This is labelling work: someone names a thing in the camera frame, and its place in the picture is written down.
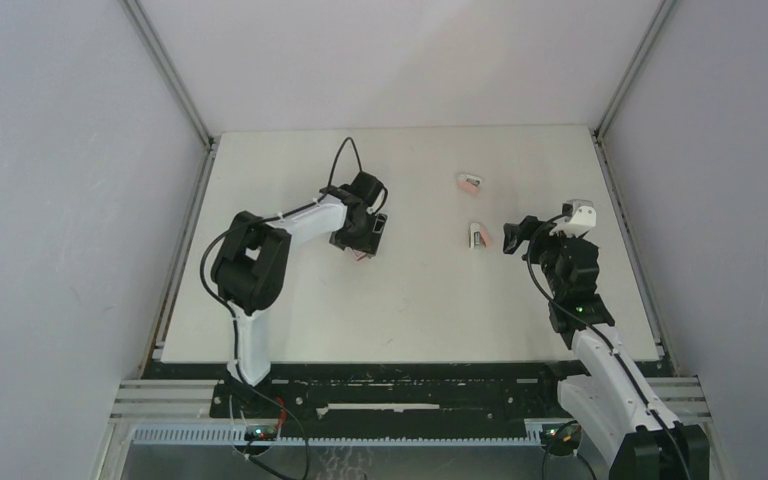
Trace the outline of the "red white staple box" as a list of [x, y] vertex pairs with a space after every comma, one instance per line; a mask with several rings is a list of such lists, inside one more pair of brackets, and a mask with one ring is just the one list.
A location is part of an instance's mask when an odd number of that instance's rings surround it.
[[352, 250], [351, 254], [353, 255], [356, 261], [363, 261], [371, 258], [370, 254], [362, 251]]

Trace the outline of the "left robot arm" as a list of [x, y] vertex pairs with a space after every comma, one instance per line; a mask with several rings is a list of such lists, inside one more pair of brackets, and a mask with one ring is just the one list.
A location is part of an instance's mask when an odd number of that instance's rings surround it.
[[289, 212], [261, 217], [238, 213], [228, 229], [206, 247], [199, 264], [206, 292], [231, 315], [232, 359], [227, 370], [239, 382], [234, 404], [250, 417], [271, 407], [269, 311], [282, 292], [293, 249], [326, 235], [329, 244], [358, 260], [378, 251], [387, 222], [384, 183], [360, 172], [349, 184], [328, 185], [311, 202]]

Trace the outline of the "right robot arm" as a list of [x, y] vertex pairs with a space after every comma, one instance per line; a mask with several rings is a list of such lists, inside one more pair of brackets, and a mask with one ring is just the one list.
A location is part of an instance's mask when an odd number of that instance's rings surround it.
[[565, 219], [527, 216], [503, 227], [504, 253], [526, 248], [522, 259], [548, 302], [551, 326], [586, 370], [543, 383], [539, 406], [573, 416], [611, 479], [709, 478], [704, 429], [684, 423], [629, 358], [597, 291], [599, 249], [585, 233], [566, 230]]

